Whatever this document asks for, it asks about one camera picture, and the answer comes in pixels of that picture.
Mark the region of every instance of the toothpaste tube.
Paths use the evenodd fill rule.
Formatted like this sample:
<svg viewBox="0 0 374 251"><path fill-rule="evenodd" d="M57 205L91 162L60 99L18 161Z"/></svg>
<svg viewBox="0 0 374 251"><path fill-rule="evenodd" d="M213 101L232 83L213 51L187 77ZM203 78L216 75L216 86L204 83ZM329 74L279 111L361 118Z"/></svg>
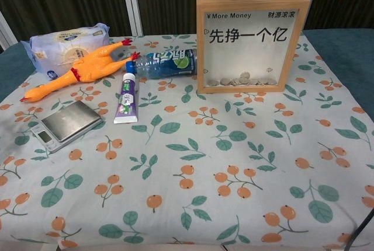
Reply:
<svg viewBox="0 0 374 251"><path fill-rule="evenodd" d="M135 103L135 84L136 80L134 74L126 73L123 75L121 94L119 96L117 114L114 120L115 124L138 122Z"/></svg>

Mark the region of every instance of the bottle cap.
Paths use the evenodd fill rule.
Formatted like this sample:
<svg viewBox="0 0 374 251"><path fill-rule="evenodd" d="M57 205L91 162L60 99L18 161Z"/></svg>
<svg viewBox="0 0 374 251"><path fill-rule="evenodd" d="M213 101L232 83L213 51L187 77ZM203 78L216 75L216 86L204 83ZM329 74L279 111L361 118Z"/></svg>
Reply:
<svg viewBox="0 0 374 251"><path fill-rule="evenodd" d="M136 66L135 61L128 61L126 62L126 72L136 74Z"/></svg>

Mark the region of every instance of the tablecloth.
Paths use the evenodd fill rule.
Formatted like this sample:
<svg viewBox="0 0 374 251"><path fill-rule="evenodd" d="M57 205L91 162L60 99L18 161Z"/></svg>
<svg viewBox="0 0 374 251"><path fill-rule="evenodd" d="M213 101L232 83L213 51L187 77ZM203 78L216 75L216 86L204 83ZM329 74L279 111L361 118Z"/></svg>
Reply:
<svg viewBox="0 0 374 251"><path fill-rule="evenodd" d="M116 58L196 47L132 39ZM284 92L141 78L136 124L113 124L122 75L20 103L34 74L0 104L0 240L339 247L374 207L374 124L305 36ZM51 154L30 127L75 100L105 122ZM355 250L373 244L370 223Z"/></svg>

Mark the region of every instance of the digital kitchen scale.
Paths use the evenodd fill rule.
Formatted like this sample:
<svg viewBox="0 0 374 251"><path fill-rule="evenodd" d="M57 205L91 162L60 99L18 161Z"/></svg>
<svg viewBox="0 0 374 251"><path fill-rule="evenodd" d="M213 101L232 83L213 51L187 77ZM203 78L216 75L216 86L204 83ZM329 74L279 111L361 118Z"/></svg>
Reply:
<svg viewBox="0 0 374 251"><path fill-rule="evenodd" d="M55 153L101 122L100 115L77 101L42 119L31 131L46 149Z"/></svg>

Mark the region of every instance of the orange rubber chicken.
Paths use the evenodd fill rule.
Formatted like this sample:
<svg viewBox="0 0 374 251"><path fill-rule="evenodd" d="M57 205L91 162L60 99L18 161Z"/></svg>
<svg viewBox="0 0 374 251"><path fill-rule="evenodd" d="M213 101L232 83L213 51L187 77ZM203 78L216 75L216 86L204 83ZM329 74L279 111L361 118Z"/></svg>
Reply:
<svg viewBox="0 0 374 251"><path fill-rule="evenodd" d="M139 57L139 53L133 53L125 60L113 62L110 53L121 46L129 45L131 45L131 39L125 39L121 42L96 49L85 57L76 60L70 71L66 72L61 77L46 85L40 85L37 88L27 91L20 101L39 101L51 92L71 85L72 83L93 82L116 72L124 66L126 62L136 60Z"/></svg>

